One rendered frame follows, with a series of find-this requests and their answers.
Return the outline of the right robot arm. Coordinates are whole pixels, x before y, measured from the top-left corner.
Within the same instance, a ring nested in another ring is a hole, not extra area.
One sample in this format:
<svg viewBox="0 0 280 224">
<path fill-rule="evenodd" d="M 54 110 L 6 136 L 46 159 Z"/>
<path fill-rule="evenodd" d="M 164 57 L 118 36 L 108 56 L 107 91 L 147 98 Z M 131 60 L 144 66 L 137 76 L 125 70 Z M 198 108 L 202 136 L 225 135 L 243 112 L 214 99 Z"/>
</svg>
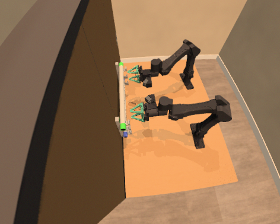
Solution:
<svg viewBox="0 0 280 224">
<path fill-rule="evenodd" d="M 168 59 L 162 61 L 160 58 L 151 60 L 151 72 L 150 70 L 143 71 L 143 86 L 147 88 L 152 87 L 151 77 L 157 77 L 160 73 L 162 76 L 166 76 L 170 73 L 173 66 L 184 56 L 187 55 L 186 67 L 183 73 L 180 73 L 180 77 L 185 84 L 187 89 L 194 89 L 191 83 L 191 78 L 193 78 L 194 70 L 193 65 L 196 56 L 201 52 L 201 50 L 188 40 L 183 40 L 181 48 L 171 55 Z M 187 45 L 188 46 L 187 46 Z M 185 77 L 185 78 L 184 78 Z"/>
</svg>

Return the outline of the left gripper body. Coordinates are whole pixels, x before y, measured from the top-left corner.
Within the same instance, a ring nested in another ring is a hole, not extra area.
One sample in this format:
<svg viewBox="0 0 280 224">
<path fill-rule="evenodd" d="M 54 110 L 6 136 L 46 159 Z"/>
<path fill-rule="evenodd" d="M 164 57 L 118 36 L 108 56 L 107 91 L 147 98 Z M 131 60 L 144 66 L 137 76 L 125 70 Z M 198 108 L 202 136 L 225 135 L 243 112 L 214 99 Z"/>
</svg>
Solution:
<svg viewBox="0 0 280 224">
<path fill-rule="evenodd" d="M 155 116 L 158 116 L 158 108 L 155 108 L 155 109 L 148 109 L 148 103 L 143 103 L 143 108 L 145 109 L 144 112 L 145 112 L 145 116 L 144 116 L 144 122 L 145 121 L 149 121 L 149 117 L 155 117 Z"/>
</svg>

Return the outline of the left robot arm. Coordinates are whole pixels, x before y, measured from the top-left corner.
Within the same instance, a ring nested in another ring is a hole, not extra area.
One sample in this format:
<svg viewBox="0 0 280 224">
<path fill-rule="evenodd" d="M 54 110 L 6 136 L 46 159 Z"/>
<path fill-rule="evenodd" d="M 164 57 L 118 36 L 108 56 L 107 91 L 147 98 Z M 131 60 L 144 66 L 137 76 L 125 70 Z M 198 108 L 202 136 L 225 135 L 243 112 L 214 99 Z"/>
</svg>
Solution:
<svg viewBox="0 0 280 224">
<path fill-rule="evenodd" d="M 173 99 L 162 96 L 157 106 L 154 94 L 146 96 L 145 101 L 148 103 L 148 109 L 158 108 L 158 116 L 165 116 L 168 113 L 168 119 L 174 121 L 195 114 L 211 113 L 204 121 L 190 124 L 196 149 L 205 148 L 203 137 L 210 128 L 219 122 L 232 120 L 230 103 L 220 95 L 216 95 L 215 99 L 194 104 L 173 104 Z"/>
</svg>

